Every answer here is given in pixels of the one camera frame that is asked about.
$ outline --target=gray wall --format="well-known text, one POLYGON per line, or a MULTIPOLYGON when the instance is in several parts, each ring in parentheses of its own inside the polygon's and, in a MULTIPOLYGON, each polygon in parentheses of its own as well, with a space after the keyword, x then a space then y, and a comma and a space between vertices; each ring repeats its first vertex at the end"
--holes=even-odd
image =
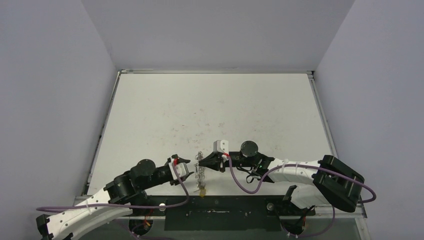
POLYGON ((340 159, 377 192, 375 240, 424 239, 423 10, 356 0, 315 73, 340 159))
POLYGON ((314 70, 354 0, 82 0, 120 69, 314 70))
POLYGON ((116 69, 79 0, 0 3, 0 238, 81 193, 116 69))

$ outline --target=white tabletop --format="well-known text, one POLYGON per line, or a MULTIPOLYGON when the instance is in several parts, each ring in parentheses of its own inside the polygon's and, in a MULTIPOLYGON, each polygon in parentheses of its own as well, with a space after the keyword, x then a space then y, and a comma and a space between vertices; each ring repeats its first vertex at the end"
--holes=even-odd
MULTIPOLYGON (((190 159, 228 140, 238 151, 246 140, 259 152, 291 161, 320 160, 331 154, 320 113, 306 74, 122 74, 95 160, 88 194, 92 195, 142 159, 163 166, 172 154, 190 159)), ((248 189, 246 173, 237 173, 248 189)), ((230 171, 206 169, 206 195, 246 195, 230 171)), ((197 180, 185 185, 198 195, 197 180)), ((259 195, 283 195, 292 183, 264 183, 259 195)), ((149 195, 184 195, 168 183, 149 195)))

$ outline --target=purple cable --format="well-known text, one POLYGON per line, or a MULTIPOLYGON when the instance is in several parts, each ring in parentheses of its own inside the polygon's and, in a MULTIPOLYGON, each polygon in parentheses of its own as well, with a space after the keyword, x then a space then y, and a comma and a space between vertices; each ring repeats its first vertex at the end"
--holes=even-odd
POLYGON ((131 232, 133 232, 133 233, 134 233, 134 230, 138 229, 138 228, 139 228, 139 227, 141 227, 141 226, 144 226, 144 223, 140 223, 140 224, 136 225, 135 227, 133 227, 133 228, 131 229, 131 232))
POLYGON ((319 231, 319 232, 316 232, 316 233, 311 233, 311 234, 305 234, 305 235, 296 235, 296 234, 290 233, 290 236, 292 236, 292 237, 296 237, 296 236, 297 236, 297 238, 310 238, 310 237, 316 237, 316 236, 318 236, 318 235, 321 235, 321 234, 323 234, 323 233, 327 232, 327 231, 328 231, 328 230, 329 230, 329 229, 333 226, 333 224, 334 224, 335 220, 336 220, 336 209, 334 208, 334 206, 332 206, 332 219, 331 219, 331 222, 330 222, 330 224, 329 224, 326 228, 324 228, 322 231, 319 231))
MULTIPOLYGON (((174 208, 182 206, 189 202, 190 195, 189 191, 187 191, 186 186, 184 185, 183 181, 181 180, 180 176, 177 173, 177 169, 172 164, 172 170, 174 171, 179 184, 181 185, 182 189, 185 192, 186 199, 183 202, 179 202, 176 204, 171 204, 167 206, 137 206, 137 205, 123 205, 123 204, 110 204, 110 203, 95 203, 95 204, 88 204, 88 207, 116 207, 116 208, 129 208, 129 209, 165 209, 165 208, 174 208)), ((48 212, 48 213, 61 213, 63 210, 68 209, 85 209, 87 208, 87 205, 81 205, 81 206, 41 206, 37 207, 37 211, 41 212, 48 212)))
POLYGON ((234 179, 235 184, 237 184, 237 186, 238 186, 241 190, 243 190, 244 192, 246 192, 246 193, 248 193, 248 194, 255 194, 255 193, 257 193, 257 192, 259 191, 259 188, 261 187, 262 183, 264 182, 264 179, 265 179, 265 178, 268 176, 268 174, 270 174, 271 172, 273 172, 273 171, 275 171, 275 170, 277 170, 277 169, 281 169, 281 168, 283 168, 283 167, 284 167, 284 168, 287 168, 287 167, 298 167, 298 168, 316 169, 316 170, 319 170, 319 171, 323 171, 323 172, 326 172, 326 173, 332 174, 332 175, 334 175, 334 176, 337 176, 337 177, 339 177, 339 178, 345 179, 345 180, 347 180, 347 181, 349 181, 349 182, 352 182, 352 183, 354 183, 354 184, 357 184, 357 185, 359 185, 359 186, 363 187, 364 189, 368 190, 368 191, 372 194, 372 197, 371 197, 370 199, 366 199, 366 200, 358 201, 358 203, 359 203, 359 204, 370 203, 370 202, 372 202, 372 201, 374 201, 374 200, 376 200, 376 199, 377 199, 377 195, 376 195, 376 193, 374 192, 374 190, 372 190, 369 186, 367 186, 367 185, 363 184, 363 183, 362 183, 362 182, 360 182, 360 181, 354 180, 354 179, 352 179, 352 178, 350 178, 350 177, 347 177, 347 176, 345 176, 345 175, 343 175, 343 174, 340 174, 340 173, 338 173, 338 172, 335 172, 335 171, 332 171, 332 170, 328 170, 328 169, 325 169, 325 168, 322 168, 322 167, 319 167, 319 166, 310 166, 310 165, 303 165, 303 164, 286 164, 286 165, 276 166, 276 167, 274 167, 274 168, 271 168, 269 171, 265 172, 265 174, 264 174, 264 175, 262 176, 262 178, 259 180, 259 184, 257 185, 257 188, 256 188, 255 190, 253 190, 253 191, 250 191, 250 190, 247 190, 246 188, 244 188, 244 187, 240 184, 240 182, 237 180, 236 175, 234 175, 233 162, 232 162, 232 160, 231 160, 231 157, 230 157, 229 155, 225 155, 225 156, 228 158, 228 161, 229 161, 229 171, 231 172, 231 176, 232 176, 232 179, 234 179))

